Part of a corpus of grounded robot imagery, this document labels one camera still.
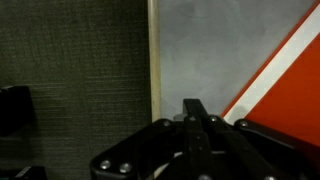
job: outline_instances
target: textured surface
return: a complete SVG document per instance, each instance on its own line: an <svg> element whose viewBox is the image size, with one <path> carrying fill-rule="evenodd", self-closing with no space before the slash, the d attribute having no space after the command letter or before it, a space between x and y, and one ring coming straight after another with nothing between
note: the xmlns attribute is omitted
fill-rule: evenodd
<svg viewBox="0 0 320 180"><path fill-rule="evenodd" d="M220 114L314 0L161 0L162 116L200 98Z"/></svg>
<svg viewBox="0 0 320 180"><path fill-rule="evenodd" d="M36 123L0 139L0 169L89 179L93 156L151 122L145 0L0 0L0 85L28 85Z"/></svg>

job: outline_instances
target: white stripe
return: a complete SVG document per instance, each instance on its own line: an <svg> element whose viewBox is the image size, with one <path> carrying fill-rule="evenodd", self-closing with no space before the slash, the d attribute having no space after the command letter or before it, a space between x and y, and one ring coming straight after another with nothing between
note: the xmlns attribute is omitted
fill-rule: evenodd
<svg viewBox="0 0 320 180"><path fill-rule="evenodd" d="M233 124L244 118L319 33L320 5L228 111L225 120Z"/></svg>

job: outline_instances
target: red panel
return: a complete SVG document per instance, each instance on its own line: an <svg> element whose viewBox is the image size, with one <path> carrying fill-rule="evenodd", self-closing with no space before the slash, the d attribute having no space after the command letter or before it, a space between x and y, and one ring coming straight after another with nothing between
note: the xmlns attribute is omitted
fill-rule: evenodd
<svg viewBox="0 0 320 180"><path fill-rule="evenodd" d="M234 106L234 104L240 99L240 97L246 92L246 90L251 86L251 84L256 80L256 78L261 74L264 68L272 61L272 59L278 54L278 52L283 48L283 46L289 41L293 34L300 28L304 21L310 16L310 14L318 7L320 0L317 0L308 12L301 18L301 20L295 25L295 27L289 32L287 37L280 43L280 45L274 50L274 52L269 56L269 58L264 62L264 64L258 69L258 71L253 75L253 77L246 83L246 85L241 89L237 96L232 100L232 102L225 108L221 113L221 116L225 116L228 111Z"/></svg>
<svg viewBox="0 0 320 180"><path fill-rule="evenodd" d="M246 118L320 146L320 34Z"/></svg>

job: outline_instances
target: black metal bracket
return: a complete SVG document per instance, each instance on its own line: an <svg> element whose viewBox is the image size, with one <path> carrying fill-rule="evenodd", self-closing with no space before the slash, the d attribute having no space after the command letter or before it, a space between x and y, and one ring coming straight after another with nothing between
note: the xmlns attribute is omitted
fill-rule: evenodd
<svg viewBox="0 0 320 180"><path fill-rule="evenodd" d="M183 122L160 119L95 157L92 179L148 179L164 164L157 180L320 178L318 147L249 120L231 126L198 99L184 100L184 114Z"/></svg>

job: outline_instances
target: orange and white sign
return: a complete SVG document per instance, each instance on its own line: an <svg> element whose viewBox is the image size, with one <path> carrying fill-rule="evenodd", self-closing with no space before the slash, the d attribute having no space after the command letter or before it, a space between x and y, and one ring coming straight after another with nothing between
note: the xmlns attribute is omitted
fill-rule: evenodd
<svg viewBox="0 0 320 180"><path fill-rule="evenodd" d="M320 146L320 1L317 1L222 116L247 118Z"/></svg>

